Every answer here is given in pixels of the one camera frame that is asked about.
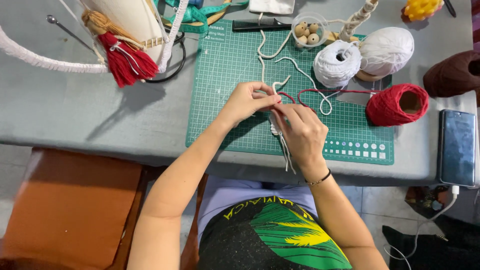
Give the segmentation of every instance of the clear plastic container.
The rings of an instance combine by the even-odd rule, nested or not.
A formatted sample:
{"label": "clear plastic container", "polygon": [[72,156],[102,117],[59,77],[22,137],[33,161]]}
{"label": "clear plastic container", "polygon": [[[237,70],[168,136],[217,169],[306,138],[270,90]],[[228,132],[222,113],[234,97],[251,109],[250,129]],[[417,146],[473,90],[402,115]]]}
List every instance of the clear plastic container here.
{"label": "clear plastic container", "polygon": [[[307,22],[308,25],[317,23],[318,24],[317,35],[320,38],[320,41],[313,45],[300,42],[300,40],[295,36],[295,27],[300,22]],[[320,14],[315,12],[300,13],[297,15],[297,17],[293,19],[293,22],[292,22],[292,36],[294,38],[293,43],[298,42],[301,45],[303,45],[304,48],[307,48],[307,49],[311,49],[311,48],[322,45],[327,40],[328,35],[330,34],[329,32],[330,31],[328,31],[328,23],[325,20],[325,18],[323,18]]]}

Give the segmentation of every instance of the black comb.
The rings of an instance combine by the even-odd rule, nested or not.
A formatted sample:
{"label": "black comb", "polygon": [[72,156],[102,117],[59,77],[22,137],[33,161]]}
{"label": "black comb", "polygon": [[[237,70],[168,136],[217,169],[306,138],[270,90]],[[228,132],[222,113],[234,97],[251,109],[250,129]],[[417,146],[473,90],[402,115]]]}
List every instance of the black comb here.
{"label": "black comb", "polygon": [[232,31],[243,32],[260,29],[290,29],[292,24],[284,24],[275,18],[250,19],[250,20],[233,20]]}

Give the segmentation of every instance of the green cutting mat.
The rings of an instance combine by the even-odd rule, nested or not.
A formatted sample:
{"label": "green cutting mat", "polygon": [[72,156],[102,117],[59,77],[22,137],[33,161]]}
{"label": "green cutting mat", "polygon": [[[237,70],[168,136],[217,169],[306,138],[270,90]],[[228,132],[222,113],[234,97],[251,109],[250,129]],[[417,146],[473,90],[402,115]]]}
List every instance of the green cutting mat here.
{"label": "green cutting mat", "polygon": [[[287,34],[288,30],[265,31],[266,42],[262,53],[274,54]],[[237,83],[262,80],[262,65],[257,54],[261,42],[260,32],[233,33],[231,21],[223,19],[211,25],[206,36],[200,37],[186,146],[190,146],[215,119]],[[288,75],[292,75],[290,80],[277,90],[287,92],[296,100],[300,90],[312,88],[311,81],[298,72],[291,61],[282,60],[276,64],[275,61],[284,56],[291,57],[315,80],[312,62],[322,48],[324,46],[312,50],[298,50],[293,42],[287,42],[279,55],[271,60],[264,60],[265,83],[272,85],[273,82],[283,82]],[[323,87],[316,80],[315,83],[318,88]],[[391,77],[383,84],[391,84]],[[304,103],[318,112],[320,120],[329,128],[324,146],[326,159],[385,165],[394,163],[393,128],[372,126],[365,117],[364,106],[330,97],[333,111],[324,116],[318,110],[322,100],[318,93],[306,92],[301,97]],[[283,102],[290,100],[284,97]],[[323,108],[328,111],[326,102]],[[257,112],[241,122],[227,135],[221,149],[283,155],[278,138],[270,132],[268,115],[269,113]]]}

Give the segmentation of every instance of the yellow toy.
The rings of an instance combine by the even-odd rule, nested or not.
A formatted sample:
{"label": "yellow toy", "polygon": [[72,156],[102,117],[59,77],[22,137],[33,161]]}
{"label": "yellow toy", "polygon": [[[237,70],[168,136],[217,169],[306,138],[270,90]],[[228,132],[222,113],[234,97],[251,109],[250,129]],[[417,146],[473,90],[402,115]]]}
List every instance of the yellow toy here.
{"label": "yellow toy", "polygon": [[443,5],[442,0],[407,0],[403,14],[412,22],[423,21],[425,18],[432,17]]}

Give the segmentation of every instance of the macrame doll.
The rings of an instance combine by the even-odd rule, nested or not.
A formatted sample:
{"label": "macrame doll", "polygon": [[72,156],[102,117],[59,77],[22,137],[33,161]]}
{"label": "macrame doll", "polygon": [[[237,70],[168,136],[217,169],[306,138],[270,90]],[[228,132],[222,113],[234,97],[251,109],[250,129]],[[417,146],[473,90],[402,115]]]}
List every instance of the macrame doll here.
{"label": "macrame doll", "polygon": [[[150,79],[158,73],[158,66],[145,53],[146,47],[100,12],[85,10],[82,21],[107,53],[108,68],[120,88],[135,81]],[[94,50],[101,63],[104,58]]]}

